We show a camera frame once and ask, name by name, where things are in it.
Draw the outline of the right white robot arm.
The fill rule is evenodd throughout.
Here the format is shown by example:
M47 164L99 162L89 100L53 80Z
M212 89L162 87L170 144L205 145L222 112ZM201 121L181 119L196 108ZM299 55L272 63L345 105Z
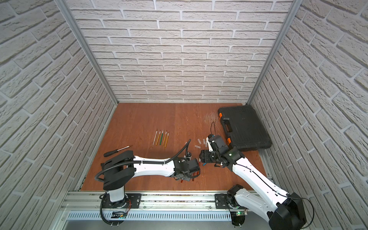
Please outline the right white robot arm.
M206 138L207 150L199 157L202 163L214 163L216 167L227 167L250 185L257 195L251 194L241 185L228 190L220 200L230 209L244 207L268 222L272 230L302 230L311 225L307 221L303 205L304 198L289 194L261 174L236 147L230 148L219 135Z

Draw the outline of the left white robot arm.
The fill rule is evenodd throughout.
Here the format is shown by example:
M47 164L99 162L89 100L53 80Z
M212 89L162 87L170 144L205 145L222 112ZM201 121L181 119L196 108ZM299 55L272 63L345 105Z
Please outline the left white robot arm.
M111 203L126 203L125 185L132 178L151 175L185 181L197 178L200 175L198 160L179 155L177 153L167 159L148 159L135 156L133 151L127 150L102 163L102 170L94 179L103 183L103 190Z

